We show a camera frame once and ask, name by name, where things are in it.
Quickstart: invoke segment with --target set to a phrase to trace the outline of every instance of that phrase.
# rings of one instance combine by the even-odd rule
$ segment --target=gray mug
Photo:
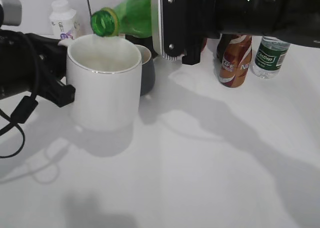
[[[151,51],[142,45],[136,45],[142,56],[142,79],[141,79],[141,93],[140,95],[146,95],[155,86],[156,72],[155,64],[152,58]]]

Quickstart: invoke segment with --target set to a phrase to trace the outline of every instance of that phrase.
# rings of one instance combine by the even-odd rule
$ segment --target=black cable
[[[7,116],[5,114],[5,112],[2,111],[2,109],[0,109],[0,116],[2,118],[4,118],[5,120],[7,120],[8,122],[10,122],[10,124],[8,124],[5,128],[0,130],[0,136],[5,134],[5,133],[7,133],[8,131],[10,131],[13,127],[16,127],[20,131],[20,133],[22,135],[22,144],[21,144],[20,148],[15,153],[13,153],[11,155],[7,155],[7,156],[0,156],[0,159],[8,159],[8,158],[12,158],[12,157],[17,156],[22,151],[22,149],[24,148],[25,142],[26,142],[26,135],[25,135],[24,131],[21,129],[21,127],[18,124],[13,124],[11,122],[10,117]]]
[[[25,35],[23,33],[20,33],[20,32],[13,32],[13,31],[9,31],[9,30],[1,30],[1,34],[7,34],[8,36],[18,35],[27,44],[27,46],[29,48],[29,51],[30,51],[30,54],[31,54],[31,56],[33,58],[34,68],[35,68],[34,85],[33,85],[33,88],[32,88],[30,99],[34,100],[36,102],[36,97],[37,97],[38,89],[39,89],[39,85],[40,85],[40,65],[39,65],[39,57],[37,55],[37,52],[36,52],[32,42],[30,41],[30,39],[28,38],[27,35]],[[7,126],[5,126],[4,128],[2,128],[0,130],[0,136],[2,136],[5,133],[9,132],[14,127],[17,128],[18,131],[22,135],[22,144],[21,144],[20,148],[15,153],[13,153],[11,155],[8,155],[8,156],[0,156],[0,159],[12,158],[12,157],[18,155],[22,151],[22,149],[24,148],[24,145],[25,145],[25,142],[26,142],[26,135],[25,135],[24,131],[21,129],[21,127],[18,125],[18,123],[15,122],[15,121],[12,121],[12,119],[8,115],[6,115],[6,113],[1,109],[0,109],[0,116],[9,122],[9,124]]]

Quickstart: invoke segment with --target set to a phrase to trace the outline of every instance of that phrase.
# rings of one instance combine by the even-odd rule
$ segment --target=white bottle cap
[[[53,11],[57,13],[64,13],[71,9],[67,0],[54,1],[51,6]]]

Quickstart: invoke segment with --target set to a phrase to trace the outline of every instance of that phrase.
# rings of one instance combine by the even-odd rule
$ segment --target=white mug
[[[75,87],[71,116],[84,128],[116,131],[138,114],[142,57],[131,42],[82,36],[62,40],[68,47],[66,82]]]

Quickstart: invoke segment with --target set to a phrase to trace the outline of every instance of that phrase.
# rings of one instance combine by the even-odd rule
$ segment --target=water bottle
[[[253,64],[253,73],[263,79],[276,76],[285,60],[290,43],[263,37]]]

